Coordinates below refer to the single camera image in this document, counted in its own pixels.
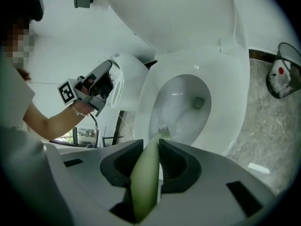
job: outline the trash bin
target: trash bin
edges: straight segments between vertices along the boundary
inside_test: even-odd
[[[278,52],[266,83],[271,95],[277,99],[301,89],[301,54],[292,45],[278,45]]]

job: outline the person's hand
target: person's hand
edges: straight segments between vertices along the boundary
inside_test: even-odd
[[[90,95],[90,91],[83,86],[80,90],[81,92],[85,93],[86,95]],[[87,103],[81,102],[81,101],[74,101],[72,106],[74,107],[75,110],[77,110],[80,113],[83,113],[84,115],[88,115],[91,113],[94,109],[89,106]]]

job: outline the marble floor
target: marble floor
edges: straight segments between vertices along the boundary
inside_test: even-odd
[[[301,90],[283,98],[270,95],[265,78],[271,64],[250,59],[251,78],[246,117],[226,157],[265,183],[275,194],[292,182],[301,159]],[[135,113],[125,112],[117,143],[134,136]],[[269,174],[249,168],[254,163]]]

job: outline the bracelet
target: bracelet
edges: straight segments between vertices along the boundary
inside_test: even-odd
[[[72,109],[74,110],[74,112],[75,112],[76,115],[81,115],[81,116],[83,116],[83,117],[86,116],[85,114],[83,114],[83,113],[79,112],[77,109],[75,109],[73,106],[71,106],[71,107],[72,107]]]

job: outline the window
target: window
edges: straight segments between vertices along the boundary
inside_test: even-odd
[[[61,145],[87,147],[87,145],[93,144],[95,140],[96,145],[98,144],[98,133],[99,131],[96,133],[96,131],[93,129],[75,127],[65,135],[51,142]]]

